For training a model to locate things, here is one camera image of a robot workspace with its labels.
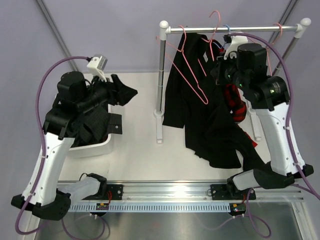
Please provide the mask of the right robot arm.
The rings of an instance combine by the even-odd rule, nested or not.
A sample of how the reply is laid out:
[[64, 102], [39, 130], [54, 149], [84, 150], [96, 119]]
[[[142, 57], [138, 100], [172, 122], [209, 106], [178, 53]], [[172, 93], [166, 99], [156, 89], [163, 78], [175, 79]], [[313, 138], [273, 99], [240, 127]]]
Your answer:
[[244, 190], [284, 189], [306, 178], [314, 168], [299, 155], [291, 119], [289, 90], [285, 81], [268, 75], [267, 50], [258, 43], [229, 46], [217, 57], [210, 72], [219, 85], [234, 84], [242, 90], [260, 120], [270, 153], [263, 168], [243, 171], [227, 180], [226, 192], [233, 199]]

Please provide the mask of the red black checked shirt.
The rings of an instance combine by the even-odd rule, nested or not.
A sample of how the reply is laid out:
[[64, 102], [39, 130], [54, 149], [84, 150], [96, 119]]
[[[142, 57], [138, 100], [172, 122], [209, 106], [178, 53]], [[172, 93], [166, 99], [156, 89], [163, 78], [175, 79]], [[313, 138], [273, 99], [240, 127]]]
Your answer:
[[244, 139], [244, 136], [246, 136], [248, 138], [248, 140], [246, 141], [250, 141], [253, 147], [255, 148], [258, 144], [255, 141], [253, 141], [251, 137], [245, 131], [243, 131], [241, 127], [236, 125], [238, 123], [241, 123], [245, 119], [247, 113], [246, 104], [244, 101], [241, 100], [238, 88], [234, 84], [221, 84], [221, 81], [219, 80], [219, 70], [216, 71], [216, 76], [214, 78], [215, 84], [221, 85], [225, 105], [234, 121], [234, 124], [232, 126], [219, 126], [218, 129], [215, 131], [220, 135], [237, 135], [238, 137], [240, 136], [242, 139]]

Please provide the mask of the dark pinstripe shirt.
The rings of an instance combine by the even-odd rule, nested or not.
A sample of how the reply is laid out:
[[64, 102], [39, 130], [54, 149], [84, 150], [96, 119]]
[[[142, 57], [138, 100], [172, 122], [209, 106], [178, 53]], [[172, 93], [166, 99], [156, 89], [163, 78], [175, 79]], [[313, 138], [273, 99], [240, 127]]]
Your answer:
[[98, 106], [84, 115], [84, 121], [71, 148], [103, 143], [110, 134], [123, 134], [122, 115], [109, 113], [108, 108]]

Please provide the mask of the blue hanger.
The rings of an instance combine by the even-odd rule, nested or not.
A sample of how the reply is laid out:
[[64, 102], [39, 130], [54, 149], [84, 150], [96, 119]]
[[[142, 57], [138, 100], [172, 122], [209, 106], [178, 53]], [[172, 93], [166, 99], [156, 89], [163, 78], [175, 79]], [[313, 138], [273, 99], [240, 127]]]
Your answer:
[[228, 24], [224, 24], [223, 26], [227, 28], [228, 33], [223, 35], [223, 43], [220, 44], [220, 47], [219, 47], [220, 50], [226, 50], [230, 46], [232, 41], [230, 37], [230, 33], [231, 33], [230, 26]]

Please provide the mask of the plain black shirt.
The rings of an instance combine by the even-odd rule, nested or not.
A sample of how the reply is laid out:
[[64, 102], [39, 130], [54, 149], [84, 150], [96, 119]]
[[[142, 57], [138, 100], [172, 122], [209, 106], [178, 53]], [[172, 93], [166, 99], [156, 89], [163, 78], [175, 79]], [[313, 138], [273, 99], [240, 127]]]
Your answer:
[[185, 146], [213, 168], [264, 167], [264, 161], [245, 135], [219, 134], [218, 127], [235, 122], [228, 111], [221, 85], [210, 75], [214, 61], [223, 50], [213, 40], [212, 50], [205, 35], [187, 33], [180, 39], [165, 90], [164, 120], [168, 127], [185, 132]]

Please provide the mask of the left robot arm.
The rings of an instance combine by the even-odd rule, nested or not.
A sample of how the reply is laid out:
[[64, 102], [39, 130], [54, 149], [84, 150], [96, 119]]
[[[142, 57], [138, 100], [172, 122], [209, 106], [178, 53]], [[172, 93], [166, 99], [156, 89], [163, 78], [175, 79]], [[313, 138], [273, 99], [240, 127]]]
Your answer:
[[138, 91], [121, 82], [117, 74], [111, 80], [94, 76], [90, 85], [79, 71], [63, 74], [52, 109], [40, 125], [41, 151], [32, 177], [24, 192], [13, 196], [11, 205], [30, 211], [42, 220], [59, 221], [73, 203], [85, 198], [96, 200], [108, 196], [107, 179], [96, 173], [84, 179], [57, 187], [64, 161], [76, 140], [84, 138], [88, 114], [104, 106], [124, 106]]

